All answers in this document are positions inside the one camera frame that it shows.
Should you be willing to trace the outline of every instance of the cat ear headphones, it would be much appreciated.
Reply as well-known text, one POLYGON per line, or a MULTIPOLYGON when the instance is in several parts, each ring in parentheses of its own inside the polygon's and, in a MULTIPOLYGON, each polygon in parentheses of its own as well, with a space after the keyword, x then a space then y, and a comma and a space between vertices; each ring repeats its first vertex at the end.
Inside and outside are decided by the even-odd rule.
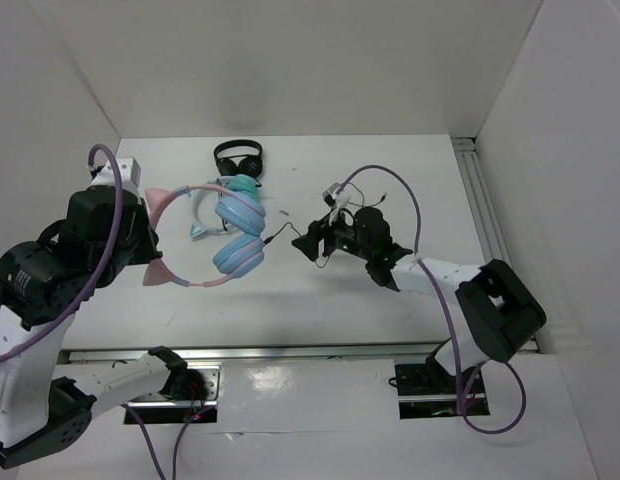
POLYGON ((261 172, 263 172, 263 147, 259 142, 255 142, 254 140, 230 140, 229 142, 223 142, 214 149, 214 161, 217 164, 217 169, 221 176, 243 174, 257 179, 259 175, 261 175, 261 172), (254 148, 257 153, 256 155, 242 153, 225 157, 221 156, 224 151, 237 147, 254 148), (243 157, 243 159, 237 165, 234 159, 241 157, 243 157))
MULTIPOLYGON (((218 185, 220 187, 225 187, 231 192, 242 193, 250 197, 255 202, 257 201, 257 186, 259 185, 259 182, 244 174, 239 174, 234 177, 222 176, 215 182, 208 182, 207 185, 218 185)), ((210 190, 195 190, 194 192, 188 194, 190 196, 190 214, 192 215, 190 238, 197 238, 204 234, 224 235, 235 230, 232 226, 227 228, 225 226, 225 221, 223 227, 213 227, 206 225, 199 219, 199 205, 203 201, 206 193, 209 192, 210 190)))
POLYGON ((233 278, 243 277, 263 262, 265 244, 260 235, 266 226, 266 211, 256 199, 242 192, 234 192, 229 188, 214 184, 184 186, 172 192, 161 188, 148 188, 145 194, 150 210, 148 215, 150 226, 156 230, 161 215, 168 205, 178 197, 198 190, 221 193, 223 196, 217 203, 215 213, 230 225, 244 232, 243 235, 223 247, 212 259, 224 276, 217 280, 193 283, 174 274, 163 260, 158 258, 148 265, 143 277, 144 286, 172 282, 183 287, 216 287, 233 278))

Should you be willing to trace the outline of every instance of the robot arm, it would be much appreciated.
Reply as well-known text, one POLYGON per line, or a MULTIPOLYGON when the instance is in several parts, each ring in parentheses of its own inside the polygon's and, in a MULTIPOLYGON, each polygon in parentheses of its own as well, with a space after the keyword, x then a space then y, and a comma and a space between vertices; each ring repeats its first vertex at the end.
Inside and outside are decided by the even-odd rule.
MULTIPOLYGON (((510 266, 492 260, 484 266, 458 265, 415 256, 395 243, 390 226, 374 207, 359 209, 354 215, 345 209, 343 193, 333 198, 334 186, 324 192, 330 213, 308 227, 308 233, 292 244, 311 261, 341 250, 366 260, 366 271, 381 287, 411 291, 436 297, 435 287, 420 263, 423 263, 443 293, 445 301, 463 312, 471 335, 457 338, 461 370, 487 360, 506 363, 545 324, 545 312, 510 266), (352 217, 348 222, 346 212, 352 217)), ((428 359, 433 375, 456 375, 450 340, 428 359)))
MULTIPOLYGON (((140 169, 119 159, 123 209, 112 256, 96 284, 110 285, 127 265, 161 254, 139 197, 140 169)), ((112 224, 112 166, 95 170, 90 187, 70 198, 67 216, 36 242, 0 259, 0 358, 37 337, 77 297, 95 270, 112 224)), ((36 344, 0 363, 0 466, 12 468, 60 452, 85 432, 92 418, 149 392, 179 398, 194 373, 165 347, 102 376, 53 380, 69 316, 36 344)))

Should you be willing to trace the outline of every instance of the teal headphones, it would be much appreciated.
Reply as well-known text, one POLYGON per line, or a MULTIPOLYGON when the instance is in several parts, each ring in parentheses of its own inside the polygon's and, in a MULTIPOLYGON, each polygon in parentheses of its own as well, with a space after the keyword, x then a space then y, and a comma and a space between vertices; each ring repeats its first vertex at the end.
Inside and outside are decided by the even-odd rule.
POLYGON ((215 213, 230 225, 242 231, 243 235, 238 236, 219 250, 212 259, 212 263, 225 276, 207 282, 190 282, 173 273, 162 258, 157 258, 150 262, 146 269, 146 274, 143 278, 144 285, 152 286, 172 282, 184 287, 216 287, 233 278, 243 277, 263 262, 263 248, 266 244, 261 239, 261 232, 266 227, 266 211, 255 198, 249 196, 249 193, 252 191, 256 197, 256 180, 250 179, 251 182, 246 181, 245 183, 244 178, 239 178, 238 180, 239 182, 234 185, 230 181, 228 187, 234 187, 241 191, 230 190, 230 188, 210 183, 194 186, 186 185, 172 192, 161 188, 146 189, 146 202, 149 209, 148 220, 150 226, 155 231, 161 215, 175 199, 192 191, 208 190, 221 194, 221 198, 214 210, 215 213))
MULTIPOLYGON (((222 176, 214 182, 208 182, 207 185, 218 185, 220 187, 224 187, 231 192, 241 193, 258 203, 257 187, 261 186, 261 184, 248 175, 239 174, 234 176, 222 176)), ((226 227, 225 221, 223 227, 212 227, 210 225, 206 225, 199 219, 199 205, 201 205, 203 198, 209 191, 210 190, 195 190, 188 194, 190 197, 190 213, 192 215, 190 238, 199 238, 203 235, 225 235, 236 230, 236 227, 234 226, 226 227)))

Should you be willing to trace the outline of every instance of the pink cat ear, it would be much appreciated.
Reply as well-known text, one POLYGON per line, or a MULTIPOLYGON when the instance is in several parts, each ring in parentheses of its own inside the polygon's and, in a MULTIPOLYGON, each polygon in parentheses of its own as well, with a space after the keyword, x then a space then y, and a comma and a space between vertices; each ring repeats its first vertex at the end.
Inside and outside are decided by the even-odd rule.
POLYGON ((146 203, 150 211, 154 210, 157 205, 172 195, 172 192, 163 188, 146 188, 145 193, 146 203))
POLYGON ((174 278, 174 275, 165 264, 159 260, 152 260, 146 268, 146 274, 143 276, 144 287, 154 287, 156 285, 163 285, 169 283, 174 278))

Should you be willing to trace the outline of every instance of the white backdrop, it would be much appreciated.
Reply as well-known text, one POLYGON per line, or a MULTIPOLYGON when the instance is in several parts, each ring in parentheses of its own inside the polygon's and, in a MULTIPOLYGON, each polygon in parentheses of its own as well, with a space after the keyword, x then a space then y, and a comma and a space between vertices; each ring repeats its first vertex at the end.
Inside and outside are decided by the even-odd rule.
POLYGON ((30 1, 122 137, 474 137, 541 4, 30 1))
POLYGON ((477 142, 597 472, 620 478, 620 0, 546 0, 477 142))
MULTIPOLYGON (((212 150, 223 138, 124 139, 119 156, 136 157, 143 186, 173 189, 218 175, 212 150)), ((447 136, 262 137, 265 155, 260 198, 267 209, 266 235, 286 221, 305 232, 325 215, 322 192, 357 167, 381 163, 414 188, 423 211, 423 255, 461 263, 482 262, 461 176, 447 136)), ((415 214, 408 195, 383 172, 363 173, 355 184, 381 205, 395 241, 411 248, 415 214)), ((360 201, 356 192, 353 200, 360 201)), ((204 201, 215 221, 216 197, 204 201)), ((180 198, 159 224, 159 247, 174 270, 193 281, 217 278, 212 256, 227 237, 193 242, 189 207, 180 198)), ((382 289, 362 260, 336 253, 318 269, 290 245, 284 231, 266 248, 266 260, 250 275, 214 289, 176 285, 142 287, 144 267, 125 269, 109 288, 82 306, 65 347, 127 348, 169 345, 292 345, 447 338, 435 299, 382 289)))
POLYGON ((27 2, 0 1, 0 256, 65 215, 96 142, 119 136, 27 2))

